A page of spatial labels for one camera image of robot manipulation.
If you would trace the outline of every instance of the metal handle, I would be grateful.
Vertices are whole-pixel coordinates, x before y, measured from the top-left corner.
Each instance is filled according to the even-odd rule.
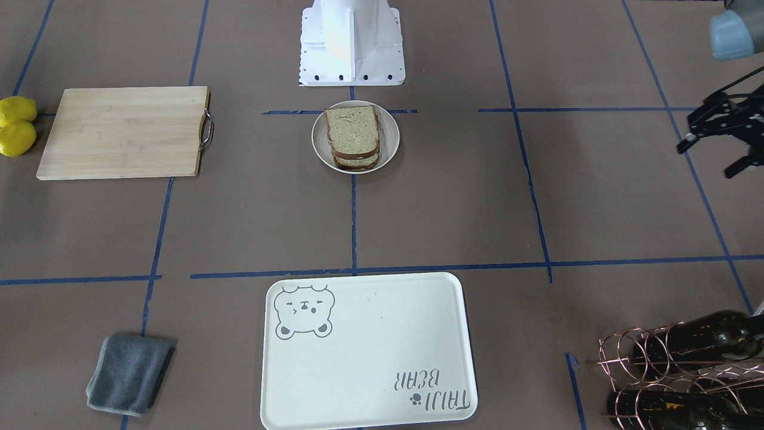
[[[202,143],[199,144],[200,151],[204,151],[207,148],[212,141],[212,134],[215,132],[215,123],[212,121],[212,115],[209,114],[209,109],[204,108],[204,116],[204,123],[207,125],[207,133],[202,134]]]

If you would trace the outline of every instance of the cutting board handle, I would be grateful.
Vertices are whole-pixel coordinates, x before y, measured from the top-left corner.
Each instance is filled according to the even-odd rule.
[[[212,134],[215,132],[215,123],[212,121],[212,115],[208,108],[204,108],[204,123],[202,124],[202,143],[199,144],[199,150],[204,151],[209,143],[212,142]]]

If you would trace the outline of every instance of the gray towel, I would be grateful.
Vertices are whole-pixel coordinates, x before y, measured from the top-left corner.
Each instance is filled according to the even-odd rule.
[[[85,393],[99,411],[141,416],[157,396],[174,346],[166,340],[113,334]]]

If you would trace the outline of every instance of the wine rack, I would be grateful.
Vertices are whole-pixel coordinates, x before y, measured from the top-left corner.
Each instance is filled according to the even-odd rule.
[[[740,401],[738,392],[741,389],[764,387],[764,358],[724,362],[673,360],[665,342],[670,341],[671,329],[678,324],[682,323],[652,329],[634,327],[613,333],[600,340],[600,359],[590,363],[603,370],[617,395],[625,389],[717,394],[735,402],[741,412],[749,413]],[[644,351],[647,340],[652,344],[657,342],[663,347],[668,359],[661,362],[651,361],[649,354]],[[642,351],[642,357],[633,357],[635,348]],[[649,429],[639,420],[636,410],[617,410],[614,414],[604,416],[621,428],[632,428],[630,425],[625,426],[624,422],[638,422],[643,428]]]

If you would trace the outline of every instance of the bread slice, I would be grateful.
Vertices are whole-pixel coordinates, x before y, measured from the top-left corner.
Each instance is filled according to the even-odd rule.
[[[374,106],[330,108],[324,111],[332,154],[343,160],[364,160],[380,150]]]
[[[380,160],[380,155],[378,152],[377,154],[374,154],[369,158],[364,158],[363,160],[345,160],[343,158],[337,157],[334,157],[334,159],[335,165],[342,170],[364,171],[374,168],[374,166],[376,166],[377,162]]]

